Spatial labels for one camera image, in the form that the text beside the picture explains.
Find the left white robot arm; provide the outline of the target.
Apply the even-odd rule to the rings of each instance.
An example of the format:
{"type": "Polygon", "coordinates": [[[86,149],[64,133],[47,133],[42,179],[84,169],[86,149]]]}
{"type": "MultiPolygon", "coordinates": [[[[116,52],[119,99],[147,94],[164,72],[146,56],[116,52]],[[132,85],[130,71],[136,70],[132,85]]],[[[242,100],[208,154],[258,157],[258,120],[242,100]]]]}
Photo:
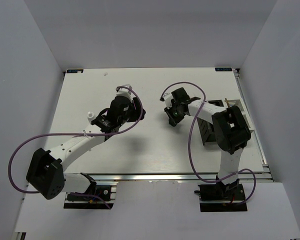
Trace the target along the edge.
{"type": "Polygon", "coordinates": [[[32,156],[26,180],[47,200],[61,192],[75,193],[89,200],[95,196],[96,181],[87,173],[66,173],[79,157],[119,133],[125,123],[143,120],[146,111],[137,97],[116,96],[110,107],[98,115],[88,113],[88,126],[77,136],[32,156]]]}

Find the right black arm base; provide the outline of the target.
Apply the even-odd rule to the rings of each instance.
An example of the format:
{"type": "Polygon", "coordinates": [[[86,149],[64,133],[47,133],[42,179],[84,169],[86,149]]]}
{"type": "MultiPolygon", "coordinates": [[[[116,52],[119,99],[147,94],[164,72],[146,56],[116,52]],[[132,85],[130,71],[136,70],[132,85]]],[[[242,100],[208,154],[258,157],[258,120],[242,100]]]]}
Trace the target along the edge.
{"type": "Polygon", "coordinates": [[[245,191],[242,184],[222,194],[215,184],[201,184],[194,194],[199,198],[202,213],[247,212],[245,191]]]}

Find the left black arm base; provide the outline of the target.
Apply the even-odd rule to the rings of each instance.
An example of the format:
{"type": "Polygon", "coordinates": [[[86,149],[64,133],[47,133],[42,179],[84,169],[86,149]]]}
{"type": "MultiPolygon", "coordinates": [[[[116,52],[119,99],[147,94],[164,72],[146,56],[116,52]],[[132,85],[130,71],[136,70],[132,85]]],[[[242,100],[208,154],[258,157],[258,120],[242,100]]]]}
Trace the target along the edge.
{"type": "Polygon", "coordinates": [[[84,192],[66,193],[63,208],[74,210],[111,210],[114,206],[114,185],[93,182],[84,192]]]}

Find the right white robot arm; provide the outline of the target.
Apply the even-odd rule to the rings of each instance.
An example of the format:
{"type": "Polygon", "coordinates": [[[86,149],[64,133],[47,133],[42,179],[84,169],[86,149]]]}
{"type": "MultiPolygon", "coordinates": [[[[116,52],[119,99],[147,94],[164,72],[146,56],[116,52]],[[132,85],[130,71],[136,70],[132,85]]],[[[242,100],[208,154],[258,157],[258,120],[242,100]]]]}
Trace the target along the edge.
{"type": "Polygon", "coordinates": [[[221,149],[219,171],[216,175],[216,195],[226,200],[239,185],[239,163],[242,152],[251,139],[250,129],[239,107],[224,107],[209,103],[199,97],[189,97],[184,88],[163,93],[160,101],[166,107],[168,123],[175,127],[185,116],[200,119],[213,126],[214,138],[221,149]]]}

